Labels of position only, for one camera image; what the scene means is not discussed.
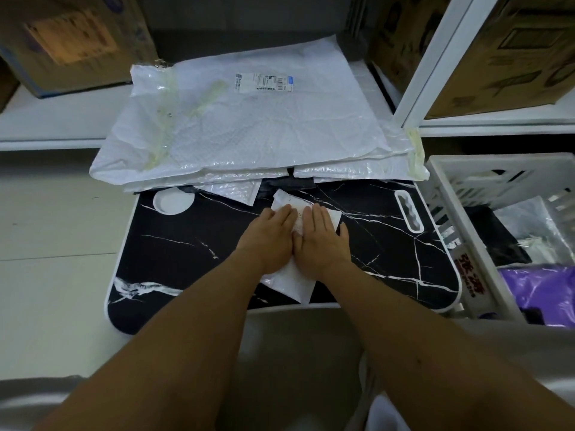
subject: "left hand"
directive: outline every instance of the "left hand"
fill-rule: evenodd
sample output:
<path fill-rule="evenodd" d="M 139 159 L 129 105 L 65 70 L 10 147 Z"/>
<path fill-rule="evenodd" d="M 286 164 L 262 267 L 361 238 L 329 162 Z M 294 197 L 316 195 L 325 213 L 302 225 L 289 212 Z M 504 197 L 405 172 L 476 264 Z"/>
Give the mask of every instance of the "left hand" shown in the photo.
<path fill-rule="evenodd" d="M 236 250 L 250 252 L 262 263 L 263 274 L 272 274 L 291 257 L 291 229 L 296 219 L 297 210 L 290 204 L 275 212 L 268 207 L 263 209 L 241 235 Z"/>

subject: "hand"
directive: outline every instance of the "hand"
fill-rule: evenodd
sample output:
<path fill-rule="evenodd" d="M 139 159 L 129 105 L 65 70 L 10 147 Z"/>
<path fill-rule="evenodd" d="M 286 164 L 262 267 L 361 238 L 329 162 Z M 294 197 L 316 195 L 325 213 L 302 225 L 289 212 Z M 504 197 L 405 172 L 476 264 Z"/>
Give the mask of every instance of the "hand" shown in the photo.
<path fill-rule="evenodd" d="M 236 250 L 250 251 L 262 262 L 262 274 L 272 274 L 284 267 L 291 257 L 291 229 L 296 219 L 297 210 L 290 204 L 276 212 L 266 207 L 241 235 Z"/>
<path fill-rule="evenodd" d="M 338 236 L 327 209 L 319 204 L 306 207 L 302 219 L 304 235 L 293 232 L 296 265 L 306 277 L 323 282 L 330 266 L 351 262 L 347 226 L 341 223 Z"/>

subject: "white floor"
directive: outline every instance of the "white floor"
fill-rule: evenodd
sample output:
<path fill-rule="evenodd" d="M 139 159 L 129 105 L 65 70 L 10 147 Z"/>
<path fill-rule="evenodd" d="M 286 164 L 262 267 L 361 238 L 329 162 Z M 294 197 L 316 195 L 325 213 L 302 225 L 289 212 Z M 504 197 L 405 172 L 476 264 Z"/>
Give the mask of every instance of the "white floor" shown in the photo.
<path fill-rule="evenodd" d="M 0 153 L 0 379 L 88 376 L 128 339 L 104 298 L 134 197 L 95 153 Z"/>

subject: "cardboard box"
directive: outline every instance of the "cardboard box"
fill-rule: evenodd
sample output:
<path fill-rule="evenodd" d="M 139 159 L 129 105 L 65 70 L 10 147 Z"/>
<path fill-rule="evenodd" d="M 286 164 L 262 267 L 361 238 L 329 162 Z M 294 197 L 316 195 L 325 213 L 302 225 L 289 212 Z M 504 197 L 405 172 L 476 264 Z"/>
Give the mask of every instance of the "cardboard box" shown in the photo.
<path fill-rule="evenodd" d="M 500 0 L 426 119 L 555 103 L 574 74 L 575 0 Z"/>
<path fill-rule="evenodd" d="M 0 56 L 41 98 L 130 81 L 158 58 L 136 0 L 0 0 Z"/>
<path fill-rule="evenodd" d="M 8 68 L 4 60 L 0 59 L 0 112 L 4 110 L 16 88 L 18 87 L 18 80 Z"/>
<path fill-rule="evenodd" d="M 450 0 L 385 0 L 369 57 L 405 92 Z"/>

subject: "black marble tray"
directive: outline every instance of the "black marble tray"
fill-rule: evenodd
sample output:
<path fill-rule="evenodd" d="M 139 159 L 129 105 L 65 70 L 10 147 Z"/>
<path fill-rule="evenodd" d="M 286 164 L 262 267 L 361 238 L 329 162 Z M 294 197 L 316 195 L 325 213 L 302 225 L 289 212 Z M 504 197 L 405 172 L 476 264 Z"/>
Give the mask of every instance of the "black marble tray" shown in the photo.
<path fill-rule="evenodd" d="M 410 193 L 424 231 L 411 232 L 395 191 Z M 349 228 L 352 259 L 368 274 L 435 311 L 459 300 L 461 283 L 437 234 L 429 211 L 413 184 L 358 180 L 321 183 L 290 192 L 341 210 Z M 217 266 L 235 248 L 247 225 L 272 200 L 248 207 L 217 195 L 198 193 L 190 209 L 175 216 L 154 210 L 154 191 L 140 195 L 106 297 L 111 323 L 136 333 L 181 290 Z M 311 303 L 335 302 L 324 284 L 316 283 Z M 249 309 L 298 304 L 260 284 Z"/>

